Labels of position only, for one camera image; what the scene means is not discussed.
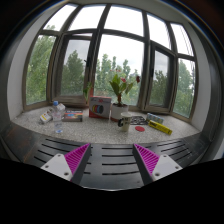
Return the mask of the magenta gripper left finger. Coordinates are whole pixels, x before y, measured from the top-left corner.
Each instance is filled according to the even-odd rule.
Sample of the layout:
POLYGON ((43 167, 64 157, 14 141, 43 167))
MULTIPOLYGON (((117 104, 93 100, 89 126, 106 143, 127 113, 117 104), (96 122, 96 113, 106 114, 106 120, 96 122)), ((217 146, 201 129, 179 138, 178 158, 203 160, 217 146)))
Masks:
POLYGON ((65 155, 56 154, 42 169, 79 185, 90 154, 91 144, 87 143, 65 155))

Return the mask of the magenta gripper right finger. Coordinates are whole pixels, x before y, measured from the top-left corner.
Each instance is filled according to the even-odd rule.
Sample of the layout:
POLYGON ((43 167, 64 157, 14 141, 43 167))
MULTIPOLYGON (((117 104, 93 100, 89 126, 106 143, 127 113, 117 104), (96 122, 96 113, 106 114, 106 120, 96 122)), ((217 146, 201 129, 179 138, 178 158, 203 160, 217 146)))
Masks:
POLYGON ((182 167, 168 155, 158 155, 138 144, 133 145, 133 155, 145 185, 182 169, 182 167))

